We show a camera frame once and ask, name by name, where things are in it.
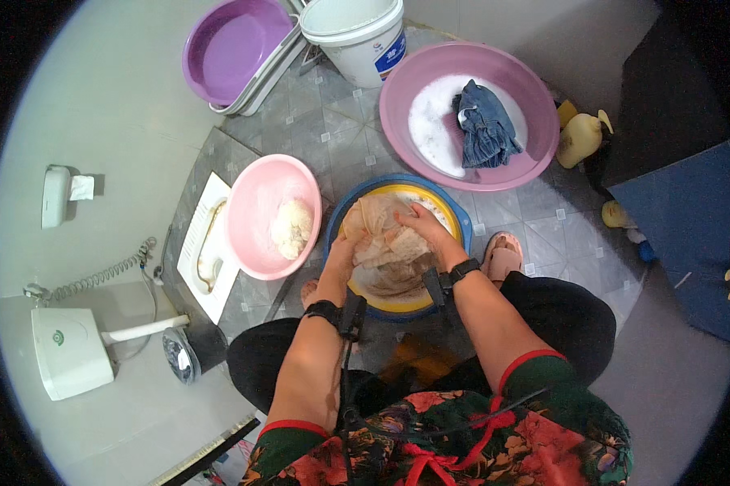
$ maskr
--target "white plastic bucket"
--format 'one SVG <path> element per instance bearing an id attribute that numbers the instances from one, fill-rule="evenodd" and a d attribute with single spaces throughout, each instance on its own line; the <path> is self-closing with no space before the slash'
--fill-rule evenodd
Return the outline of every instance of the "white plastic bucket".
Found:
<path id="1" fill-rule="evenodd" d="M 301 31 L 362 88 L 381 86 L 406 55 L 403 0 L 313 0 L 301 14 Z"/>

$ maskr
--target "bucket label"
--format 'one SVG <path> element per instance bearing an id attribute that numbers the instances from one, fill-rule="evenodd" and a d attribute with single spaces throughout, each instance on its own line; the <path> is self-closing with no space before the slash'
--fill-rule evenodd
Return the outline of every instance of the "bucket label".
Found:
<path id="1" fill-rule="evenodd" d="M 380 49 L 383 53 L 376 58 L 376 69 L 378 70 L 381 81 L 387 79 L 392 69 L 406 55 L 406 33 L 400 29 L 398 37 L 386 49 Z"/>

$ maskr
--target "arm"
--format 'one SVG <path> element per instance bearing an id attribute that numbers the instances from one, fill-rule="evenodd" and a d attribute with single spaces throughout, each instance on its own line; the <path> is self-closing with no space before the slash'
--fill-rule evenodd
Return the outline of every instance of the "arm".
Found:
<path id="1" fill-rule="evenodd" d="M 333 242 L 319 277 L 318 300 L 343 305 L 355 243 L 342 234 Z M 266 424 L 302 420 L 331 433 L 340 405 L 342 349 L 338 330 L 326 319 L 303 317 L 281 365 Z"/>
<path id="2" fill-rule="evenodd" d="M 395 219 L 428 241 L 443 271 L 450 271 L 469 258 L 432 212 L 416 203 L 411 208 L 416 218 L 395 213 Z M 498 390 L 500 379 L 515 359 L 531 351 L 552 349 L 532 332 L 514 306 L 481 271 L 472 271 L 457 282 L 454 294 L 457 311 L 492 390 Z"/>

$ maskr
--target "toilet paper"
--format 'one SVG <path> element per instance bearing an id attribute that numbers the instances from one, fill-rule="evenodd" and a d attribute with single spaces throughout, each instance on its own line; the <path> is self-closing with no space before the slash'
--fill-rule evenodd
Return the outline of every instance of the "toilet paper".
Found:
<path id="1" fill-rule="evenodd" d="M 68 200 L 92 199 L 95 196 L 95 178 L 92 176 L 71 177 L 71 191 Z"/>

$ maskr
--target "white pipe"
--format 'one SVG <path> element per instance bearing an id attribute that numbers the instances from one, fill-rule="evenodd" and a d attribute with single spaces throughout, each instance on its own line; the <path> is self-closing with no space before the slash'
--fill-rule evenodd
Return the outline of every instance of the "white pipe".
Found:
<path id="1" fill-rule="evenodd" d="M 142 326 L 129 327 L 127 329 L 101 331 L 100 337 L 103 338 L 103 344 L 111 346 L 114 343 L 153 335 L 154 333 L 166 330 L 168 327 L 178 327 L 189 324 L 189 316 L 182 314 L 181 316 L 171 317 L 170 319 L 158 320 L 157 322 L 144 324 Z"/>

